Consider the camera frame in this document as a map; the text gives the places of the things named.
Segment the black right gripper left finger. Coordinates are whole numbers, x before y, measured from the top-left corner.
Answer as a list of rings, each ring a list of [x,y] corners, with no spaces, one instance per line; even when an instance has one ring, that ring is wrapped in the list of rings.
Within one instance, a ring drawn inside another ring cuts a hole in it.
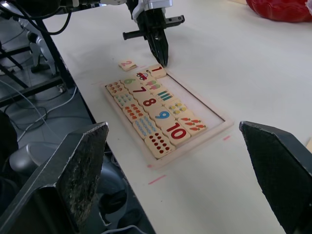
[[[88,218],[103,164],[108,123],[69,133],[0,218],[2,234],[78,234]]]

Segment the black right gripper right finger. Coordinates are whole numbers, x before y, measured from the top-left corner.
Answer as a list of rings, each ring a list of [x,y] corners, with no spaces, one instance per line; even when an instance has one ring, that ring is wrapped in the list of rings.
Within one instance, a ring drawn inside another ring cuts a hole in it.
[[[312,154],[291,133],[242,121],[257,182],[287,234],[312,232]]]

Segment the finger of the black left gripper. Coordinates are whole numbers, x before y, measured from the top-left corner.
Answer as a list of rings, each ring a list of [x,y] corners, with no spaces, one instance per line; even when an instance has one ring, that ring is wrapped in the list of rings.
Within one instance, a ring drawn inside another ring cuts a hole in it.
[[[156,33],[156,57],[157,61],[167,67],[169,58],[169,46],[163,29],[159,29]]]
[[[151,32],[150,34],[148,34],[147,41],[149,43],[152,54],[154,55],[154,57],[157,60],[157,57],[156,57],[156,33],[157,32]]]

